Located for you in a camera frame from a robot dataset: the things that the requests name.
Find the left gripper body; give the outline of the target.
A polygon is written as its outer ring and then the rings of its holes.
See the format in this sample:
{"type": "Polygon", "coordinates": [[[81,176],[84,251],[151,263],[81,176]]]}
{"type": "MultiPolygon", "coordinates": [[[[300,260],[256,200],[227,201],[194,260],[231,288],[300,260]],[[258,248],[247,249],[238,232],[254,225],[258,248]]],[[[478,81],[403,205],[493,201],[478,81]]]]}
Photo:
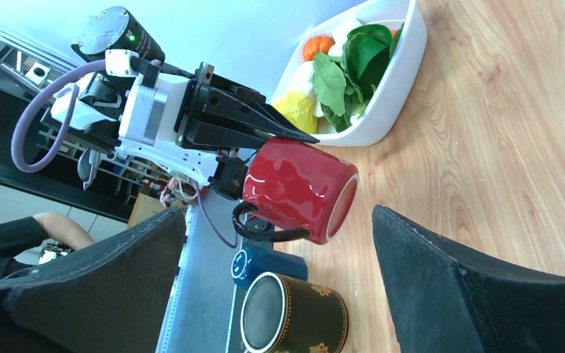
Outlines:
{"type": "Polygon", "coordinates": [[[133,83],[121,117],[116,151],[160,165],[171,175],[185,177],[229,200],[241,198],[247,172],[237,149],[182,147],[182,102],[188,88],[221,88],[234,94],[251,90],[213,74],[203,64],[194,78],[140,75],[133,83]]]}

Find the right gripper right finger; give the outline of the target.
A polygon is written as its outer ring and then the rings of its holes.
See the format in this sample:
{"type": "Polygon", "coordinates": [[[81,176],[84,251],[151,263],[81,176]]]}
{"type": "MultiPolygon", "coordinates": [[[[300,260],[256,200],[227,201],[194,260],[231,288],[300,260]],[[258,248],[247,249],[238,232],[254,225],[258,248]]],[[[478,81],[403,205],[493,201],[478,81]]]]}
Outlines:
{"type": "Polygon", "coordinates": [[[565,277],[484,254],[381,205],[372,224],[402,352],[565,352],[565,277]]]}

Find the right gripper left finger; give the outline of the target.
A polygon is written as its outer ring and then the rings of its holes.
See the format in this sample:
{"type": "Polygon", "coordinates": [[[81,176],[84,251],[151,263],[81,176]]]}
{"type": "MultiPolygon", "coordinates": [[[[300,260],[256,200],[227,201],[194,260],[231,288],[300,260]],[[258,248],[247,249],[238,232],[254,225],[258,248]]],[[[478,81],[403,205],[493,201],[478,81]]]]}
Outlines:
{"type": "Polygon", "coordinates": [[[154,352],[185,233],[170,207],[0,279],[0,352],[154,352]]]}

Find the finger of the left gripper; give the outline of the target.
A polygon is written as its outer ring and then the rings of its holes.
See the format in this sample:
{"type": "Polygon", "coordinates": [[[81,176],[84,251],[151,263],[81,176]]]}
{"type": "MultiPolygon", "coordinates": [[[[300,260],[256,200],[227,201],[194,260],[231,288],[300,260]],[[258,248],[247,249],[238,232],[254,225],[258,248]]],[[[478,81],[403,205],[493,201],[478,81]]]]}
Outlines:
{"type": "Polygon", "coordinates": [[[188,88],[182,102],[185,149],[260,149],[272,137],[303,143],[319,139],[295,127],[251,90],[188,88]]]}

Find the red mug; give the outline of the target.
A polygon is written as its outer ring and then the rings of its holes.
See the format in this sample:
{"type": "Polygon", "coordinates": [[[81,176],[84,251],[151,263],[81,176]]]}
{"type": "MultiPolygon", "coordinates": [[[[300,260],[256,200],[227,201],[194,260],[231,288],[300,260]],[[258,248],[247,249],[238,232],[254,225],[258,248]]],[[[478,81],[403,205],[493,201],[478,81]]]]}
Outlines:
{"type": "Polygon", "coordinates": [[[233,226],[253,241],[324,245],[345,222],[359,182],[355,165],[306,143],[272,138],[247,171],[233,226]]]}

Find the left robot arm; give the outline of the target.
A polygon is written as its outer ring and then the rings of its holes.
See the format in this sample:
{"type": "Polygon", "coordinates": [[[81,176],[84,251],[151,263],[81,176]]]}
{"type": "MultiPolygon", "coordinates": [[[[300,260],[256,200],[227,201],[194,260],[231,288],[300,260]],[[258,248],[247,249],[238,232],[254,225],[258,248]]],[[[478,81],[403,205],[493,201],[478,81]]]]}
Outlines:
{"type": "Polygon", "coordinates": [[[257,151],[270,138],[316,139],[273,108],[256,90],[202,63],[190,73],[169,65],[157,41],[124,7],[89,17],[72,43],[85,60],[55,95],[51,117],[68,122],[83,146],[80,174],[89,183],[101,157],[128,155],[241,197],[247,164],[239,149],[257,151]]]}

